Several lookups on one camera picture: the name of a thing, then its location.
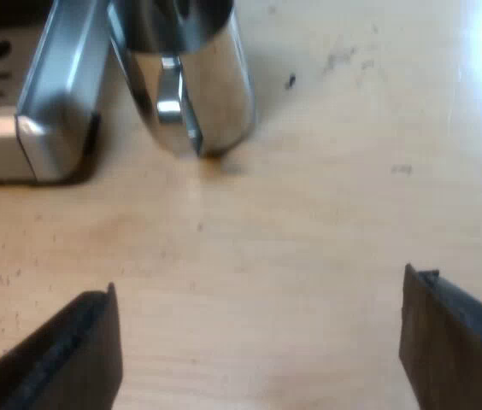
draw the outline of metal jug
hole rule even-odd
[[[255,98],[233,0],[112,0],[112,45],[152,136],[219,155],[246,136]]]

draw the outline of dark speck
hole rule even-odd
[[[404,164],[404,165],[394,165],[391,168],[391,173],[403,173],[406,176],[412,175],[413,168],[409,164]]]
[[[285,83],[285,90],[290,90],[295,83],[296,83],[296,75],[292,73],[291,76],[289,77],[289,80]]]
[[[324,72],[327,73],[333,71],[338,64],[350,64],[351,57],[353,57],[356,52],[357,49],[355,47],[332,52],[328,55]]]
[[[361,64],[361,70],[366,70],[367,68],[374,67],[374,60],[366,60]]]

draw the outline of metal object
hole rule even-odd
[[[400,358],[420,407],[482,409],[482,303],[410,265],[403,294]]]
[[[218,155],[246,136],[255,99],[233,0],[112,0],[112,44],[152,136]]]
[[[0,2],[0,180],[61,181],[90,134],[108,1],[14,3]]]
[[[0,410],[110,410],[122,376],[110,285],[78,296],[0,359]]]

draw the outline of wooden table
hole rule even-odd
[[[482,299],[482,1],[238,14],[260,122],[228,156],[158,149],[111,59],[92,178],[0,186],[0,354],[114,281],[117,410],[416,409],[404,264]]]

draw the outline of stainless steel appliance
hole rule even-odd
[[[0,0],[0,181],[79,165],[109,52],[108,0]]]
[[[111,0],[112,43],[151,135],[216,155],[251,131],[255,98],[233,0]]]

